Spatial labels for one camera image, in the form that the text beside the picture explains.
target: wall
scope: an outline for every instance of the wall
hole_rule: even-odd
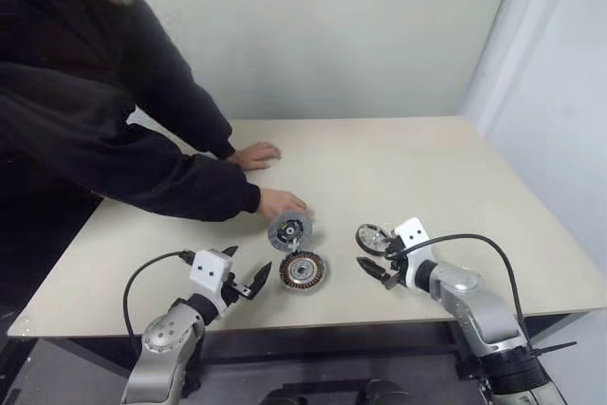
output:
[[[505,17],[517,5],[506,3]],[[517,27],[496,27],[499,51],[480,65],[467,115],[607,273],[607,0],[528,0],[523,9]],[[607,316],[588,315],[542,345],[570,340],[579,345],[544,365],[571,405],[607,403]]]
[[[233,118],[454,114],[500,0],[148,0]]]

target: cable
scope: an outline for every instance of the cable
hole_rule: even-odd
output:
[[[129,341],[131,342],[131,345],[133,346],[133,351],[135,352],[136,359],[138,359],[139,355],[141,354],[141,351],[140,351],[141,347],[138,345],[137,338],[135,337],[135,332],[133,332],[133,325],[131,324],[131,317],[129,316],[129,292],[131,291],[131,285],[133,284],[133,282],[135,281],[137,276],[141,273],[141,271],[144,270],[145,268],[147,268],[148,266],[151,266],[152,264],[157,263],[160,260],[164,260],[164,259],[170,258],[172,256],[178,256],[181,259],[183,259],[184,261],[188,262],[188,260],[186,260],[186,258],[190,259],[192,254],[193,253],[191,251],[183,250],[183,251],[174,251],[172,253],[165,253],[164,255],[157,256],[153,260],[150,260],[147,263],[145,263],[144,265],[142,265],[141,267],[139,267],[133,273],[133,275],[131,275],[131,278],[127,282],[126,288],[124,288],[124,294],[122,295],[122,314],[124,316],[124,323],[126,324],[126,330],[129,333]]]
[[[439,242],[453,241],[456,239],[477,239],[479,241],[486,242],[487,244],[492,246],[495,251],[498,252],[500,257],[502,258],[502,261],[504,262],[504,265],[506,266],[508,278],[510,279],[510,286],[512,287],[512,297],[514,298],[514,307],[516,308],[516,316],[517,320],[519,321],[519,326],[521,326],[524,336],[527,338],[530,346],[531,340],[528,335],[526,323],[524,322],[523,309],[521,308],[521,298],[519,297],[519,288],[516,285],[516,277],[514,276],[514,270],[512,269],[512,265],[510,264],[510,261],[508,260],[508,257],[506,256],[505,252],[500,246],[497,245],[495,241],[481,234],[449,234],[447,236],[435,237],[429,241],[425,241],[415,246],[409,247],[408,249],[401,250],[396,255],[394,255],[393,259],[395,261],[399,261],[406,257],[412,251],[423,249],[424,247],[431,246],[432,244],[438,244]]]

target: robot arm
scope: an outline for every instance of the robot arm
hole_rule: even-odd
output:
[[[389,245],[398,245],[396,250],[399,251],[430,239],[419,220],[413,218],[396,228],[393,238],[386,238],[385,231],[374,228],[373,237],[365,238],[358,234],[357,240],[369,251],[372,246],[376,249],[380,245],[378,234],[385,238],[382,241],[385,249]],[[392,269],[396,270],[393,276],[369,258],[359,258],[359,264],[388,289],[404,285],[430,294],[457,320],[470,351],[480,360],[485,375],[483,387],[487,403],[565,405],[510,309],[487,288],[479,274],[438,262],[431,246],[393,258],[397,258],[392,262]]]
[[[190,279],[195,293],[177,300],[141,337],[141,355],[128,379],[122,405],[175,405],[181,398],[188,362],[203,341],[205,328],[222,318],[239,297],[255,298],[266,284],[271,263],[251,286],[238,285],[230,272],[236,248],[202,250],[193,257]]]

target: jacket sleeve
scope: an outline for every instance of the jacket sleeve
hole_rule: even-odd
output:
[[[259,189],[236,165],[184,156],[161,134],[127,124],[133,104],[120,89],[8,63],[0,87],[0,136],[90,190],[207,221],[259,205]]]
[[[132,10],[120,75],[137,105],[198,151],[234,153],[231,127],[144,0]]]

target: beige tabletop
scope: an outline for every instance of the beige tabletop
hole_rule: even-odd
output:
[[[14,337],[115,336],[126,333],[122,291],[145,261],[178,249],[240,246],[237,280],[273,262],[266,288],[241,300],[216,329],[302,327],[372,322],[441,321],[449,315],[404,287],[386,291],[356,262],[362,223],[393,228],[419,217],[430,237],[477,232],[509,256],[528,315],[585,312],[607,306],[605,283],[573,237],[504,161],[461,118],[391,120],[238,120],[233,142],[274,141],[283,159],[249,175],[290,190],[314,209],[308,246],[330,274],[315,294],[283,289],[267,225],[242,214],[222,224],[154,215],[106,200],[88,220],[12,326]],[[440,259],[477,270],[512,306],[506,271],[486,245],[466,240],[435,247]],[[131,295],[137,332],[192,291],[177,259],[144,271]]]

